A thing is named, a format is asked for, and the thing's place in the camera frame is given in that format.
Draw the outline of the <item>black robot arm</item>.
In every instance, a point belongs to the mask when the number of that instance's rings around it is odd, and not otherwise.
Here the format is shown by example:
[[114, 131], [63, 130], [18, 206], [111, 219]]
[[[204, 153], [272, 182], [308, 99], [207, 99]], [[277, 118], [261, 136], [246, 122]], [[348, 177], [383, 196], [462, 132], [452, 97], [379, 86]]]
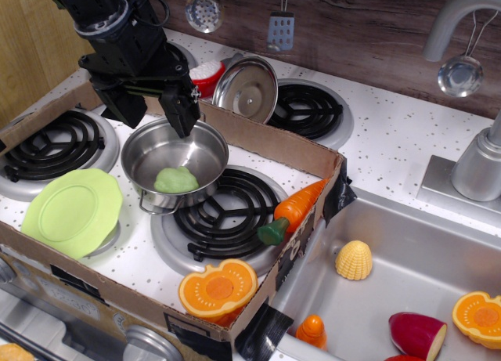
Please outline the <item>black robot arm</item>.
[[151, 0], [53, 0], [74, 21], [76, 33], [94, 52], [78, 63], [112, 118], [135, 128], [147, 111], [145, 98], [158, 100], [178, 136], [189, 136], [200, 118], [200, 92], [188, 61], [169, 43]]

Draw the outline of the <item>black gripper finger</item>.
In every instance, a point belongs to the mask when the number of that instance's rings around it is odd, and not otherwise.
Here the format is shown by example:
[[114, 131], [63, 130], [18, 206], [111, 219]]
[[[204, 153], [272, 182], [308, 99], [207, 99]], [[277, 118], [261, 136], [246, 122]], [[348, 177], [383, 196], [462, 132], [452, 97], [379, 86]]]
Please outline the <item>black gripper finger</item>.
[[147, 111], [143, 90], [124, 85], [93, 85], [93, 88], [106, 105], [111, 118], [130, 128], [138, 126]]
[[166, 85], [159, 103], [171, 127], [182, 139], [188, 137], [200, 118], [196, 87]]

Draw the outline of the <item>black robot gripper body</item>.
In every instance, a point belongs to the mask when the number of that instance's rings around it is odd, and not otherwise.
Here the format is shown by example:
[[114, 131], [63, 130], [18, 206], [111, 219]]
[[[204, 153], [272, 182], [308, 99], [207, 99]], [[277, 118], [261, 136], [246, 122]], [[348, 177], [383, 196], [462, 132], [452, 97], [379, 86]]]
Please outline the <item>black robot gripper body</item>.
[[166, 85], [192, 86], [189, 68], [180, 60], [164, 31], [138, 22], [97, 22], [77, 25], [93, 54], [79, 65], [91, 75], [93, 85], [124, 85], [140, 89], [145, 96], [160, 98]]

